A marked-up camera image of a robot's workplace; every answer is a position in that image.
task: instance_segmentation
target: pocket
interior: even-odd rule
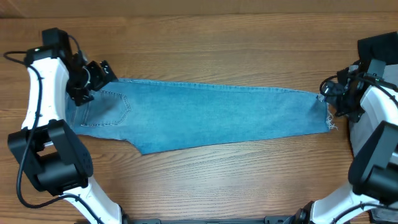
[[[120,124],[131,111],[127,97],[107,90],[91,93],[94,100],[87,105],[82,126],[109,126]]]

